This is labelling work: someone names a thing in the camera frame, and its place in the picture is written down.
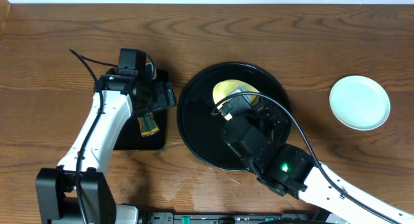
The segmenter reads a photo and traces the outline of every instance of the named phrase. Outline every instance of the white plate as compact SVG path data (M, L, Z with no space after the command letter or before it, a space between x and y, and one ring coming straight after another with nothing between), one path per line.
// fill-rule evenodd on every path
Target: white plate
M329 103L342 124L357 130L381 126L391 110L384 88L364 76L348 76L336 82L331 89Z

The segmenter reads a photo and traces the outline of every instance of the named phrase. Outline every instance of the table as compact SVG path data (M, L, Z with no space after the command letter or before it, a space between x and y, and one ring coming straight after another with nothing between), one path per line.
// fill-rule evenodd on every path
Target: table
M209 65L256 64L285 88L320 161L413 213L413 42L414 6L12 5L0 38L0 222L39 223L37 173L57 165L89 113L93 81L70 47L109 63L121 47L144 50L169 71L177 97ZM349 129L330 110L330 88L351 74L388 92L391 114L376 130ZM316 210L273 194L253 174L198 160L176 110L163 150L113 153L107 181L117 203L178 213ZM288 143L304 147L295 129Z

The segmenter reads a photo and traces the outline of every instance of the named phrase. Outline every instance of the led light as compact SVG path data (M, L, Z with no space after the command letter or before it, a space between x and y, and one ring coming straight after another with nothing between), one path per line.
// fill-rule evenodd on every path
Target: led light
M289 167L287 166L287 163L283 163L282 164L282 167L280 169L283 170L284 172L287 172L287 170L289 169Z

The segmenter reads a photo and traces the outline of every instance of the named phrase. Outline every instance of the round black tray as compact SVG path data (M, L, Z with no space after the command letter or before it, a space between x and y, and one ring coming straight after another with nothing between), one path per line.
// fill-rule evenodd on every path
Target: round black tray
M290 104L279 82L268 72L247 63L220 63L195 75L181 92L177 124L184 143L199 159L225 170L246 169L238 156L221 140L223 117L210 115L214 106L213 88L222 81L246 82L260 92L275 98L289 111ZM292 122L282 134L286 142Z

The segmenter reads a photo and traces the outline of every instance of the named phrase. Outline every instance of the small white bowl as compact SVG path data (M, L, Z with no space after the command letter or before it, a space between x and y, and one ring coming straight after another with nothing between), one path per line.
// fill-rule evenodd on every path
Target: small white bowl
M329 103L342 124L362 131L381 126L391 111L384 88L364 76L348 76L337 81L331 89Z

